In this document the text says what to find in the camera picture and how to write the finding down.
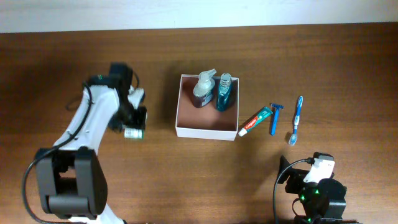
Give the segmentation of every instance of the toothpaste tube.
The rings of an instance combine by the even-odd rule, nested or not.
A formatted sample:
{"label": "toothpaste tube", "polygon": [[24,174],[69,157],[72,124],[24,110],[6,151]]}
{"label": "toothpaste tube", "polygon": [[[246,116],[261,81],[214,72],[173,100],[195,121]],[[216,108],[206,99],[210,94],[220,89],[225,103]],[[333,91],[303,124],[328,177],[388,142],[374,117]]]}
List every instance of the toothpaste tube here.
{"label": "toothpaste tube", "polygon": [[245,125],[245,127],[243,127],[238,135],[239,136],[244,136],[245,134],[247,134],[248,132],[250,132],[254,127],[256,127],[259,123],[261,123],[262,121],[264,121],[269,115],[272,114],[272,110],[269,109],[268,107],[264,107],[258,114],[256,117],[254,117],[247,125]]}

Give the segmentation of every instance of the toothbrush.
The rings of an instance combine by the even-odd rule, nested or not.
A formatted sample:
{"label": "toothbrush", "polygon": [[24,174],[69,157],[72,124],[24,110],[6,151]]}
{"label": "toothbrush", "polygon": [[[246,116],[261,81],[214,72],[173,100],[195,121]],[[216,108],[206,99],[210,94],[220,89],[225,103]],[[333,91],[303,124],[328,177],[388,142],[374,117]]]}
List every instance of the toothbrush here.
{"label": "toothbrush", "polygon": [[291,135],[289,139],[289,144],[291,146],[294,146],[297,141],[297,128],[299,127],[299,121],[300,121],[300,111],[301,111],[301,106],[303,105],[303,96],[300,96],[297,100],[297,112],[296,116],[294,118],[294,128],[293,128],[293,134]]}

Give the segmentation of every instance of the soap dispenser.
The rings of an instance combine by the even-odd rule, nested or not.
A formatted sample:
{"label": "soap dispenser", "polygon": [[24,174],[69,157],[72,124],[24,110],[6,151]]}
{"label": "soap dispenser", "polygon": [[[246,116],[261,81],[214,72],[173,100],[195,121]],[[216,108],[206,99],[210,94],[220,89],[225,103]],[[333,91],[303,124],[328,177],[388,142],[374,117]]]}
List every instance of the soap dispenser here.
{"label": "soap dispenser", "polygon": [[212,77],[216,72],[215,69],[212,69],[199,74],[199,81],[193,89],[193,105],[195,107],[201,108],[214,98],[213,88],[216,82]]}

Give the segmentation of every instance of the open box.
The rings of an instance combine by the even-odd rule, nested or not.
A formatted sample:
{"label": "open box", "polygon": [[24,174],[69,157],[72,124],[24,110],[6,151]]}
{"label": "open box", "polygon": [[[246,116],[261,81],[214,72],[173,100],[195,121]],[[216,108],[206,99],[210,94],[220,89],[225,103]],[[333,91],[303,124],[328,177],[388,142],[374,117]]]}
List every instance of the open box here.
{"label": "open box", "polygon": [[175,119],[178,137],[235,140],[239,118],[239,78],[232,78],[230,106],[224,112],[216,109],[220,77],[213,79],[216,82],[213,100],[202,108],[196,108],[192,102],[193,88],[198,83],[198,75],[181,75]]}

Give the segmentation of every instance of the mouthwash bottle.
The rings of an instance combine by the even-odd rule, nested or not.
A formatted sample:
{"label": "mouthwash bottle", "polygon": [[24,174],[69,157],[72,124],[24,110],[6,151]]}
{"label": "mouthwash bottle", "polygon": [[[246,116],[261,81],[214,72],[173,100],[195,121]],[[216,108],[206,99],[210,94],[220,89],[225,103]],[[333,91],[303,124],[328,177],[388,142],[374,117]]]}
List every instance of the mouthwash bottle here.
{"label": "mouthwash bottle", "polygon": [[224,73],[218,85],[217,110],[224,111],[228,107],[229,95],[232,89],[232,76]]}

